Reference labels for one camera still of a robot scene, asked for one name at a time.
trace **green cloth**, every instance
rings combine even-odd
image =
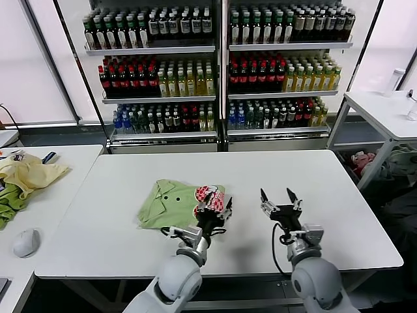
[[[194,209],[198,205],[196,190],[198,186],[188,186],[179,181],[161,179],[155,183],[151,193],[142,205],[138,217],[142,228],[162,228],[177,226],[184,228],[188,225],[197,225]],[[217,195],[223,204],[225,188],[223,186],[210,186],[216,188]]]
[[[19,198],[22,190],[13,184],[5,183],[5,189],[0,191],[0,229],[4,228],[17,211],[25,207],[25,202]]]

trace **black cable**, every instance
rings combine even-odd
[[[277,228],[277,226],[279,226],[282,230],[282,226],[280,223],[276,223],[274,225],[274,227],[272,228],[272,258],[274,259],[274,263],[276,268],[280,271],[281,275],[285,276],[285,277],[291,277],[290,274],[284,273],[280,267],[280,265],[278,264],[277,260],[276,260],[276,255],[275,255],[275,230]]]
[[[14,145],[16,142],[18,142],[18,141],[20,140],[20,129],[19,129],[18,124],[17,124],[17,123],[16,123],[16,121],[14,120],[13,116],[12,116],[12,115],[10,114],[10,112],[8,111],[8,109],[6,109],[6,108],[3,106],[3,103],[0,103],[0,107],[1,107],[2,109],[4,109],[4,110],[7,112],[8,116],[12,119],[12,122],[13,122],[14,126],[15,126],[15,127],[16,127],[16,129],[18,130],[18,139],[16,139],[15,141],[13,141],[13,142],[11,142],[11,143],[9,143],[9,144],[7,144],[7,145],[4,145],[4,146],[0,147],[0,149],[3,149],[3,148],[10,147],[11,145]]]

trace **white table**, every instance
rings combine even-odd
[[[336,146],[340,146],[340,144],[335,145],[336,139],[350,108],[359,113],[385,138],[372,166],[365,172],[357,185],[360,190],[366,188],[372,181],[393,147],[401,143],[416,143],[417,122],[407,119],[407,114],[415,102],[407,98],[406,94],[405,91],[396,91],[390,98],[386,98],[378,92],[351,91],[345,93],[342,107],[327,143],[327,149],[333,150]]]
[[[301,223],[324,227],[323,257],[340,270],[401,267],[403,260],[331,151],[103,155],[98,158],[35,269],[42,278],[149,278],[176,241],[137,227],[137,213],[157,179],[221,184],[233,196],[227,233],[208,250],[207,276],[277,273],[274,223],[260,208],[260,188],[277,204],[289,187],[303,199]],[[278,261],[291,271],[286,248]]]
[[[0,130],[0,147],[10,145],[19,138],[19,132],[16,129]],[[10,145],[10,147],[23,147],[20,140]]]
[[[9,153],[16,148],[2,149]],[[0,231],[0,277],[12,282],[0,301],[0,312],[19,312],[30,293],[34,282],[33,271],[36,263],[45,253],[53,233],[64,216],[72,198],[77,193],[95,160],[103,152],[102,145],[70,145],[55,147],[25,147],[24,151],[39,158],[55,151],[60,157],[58,164],[66,164],[71,170],[44,190],[37,190],[31,196],[28,206],[16,214]],[[40,232],[41,246],[37,253],[26,259],[13,254],[12,242],[23,230],[36,228]]]

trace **computer mouse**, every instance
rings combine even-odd
[[[40,246],[39,231],[30,229],[21,232],[13,241],[13,253],[19,258],[28,258],[35,254]]]

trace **yellow cloth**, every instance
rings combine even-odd
[[[28,153],[0,160],[0,179],[20,187],[20,199],[26,199],[35,189],[47,187],[67,170],[65,165],[42,164],[42,160]]]

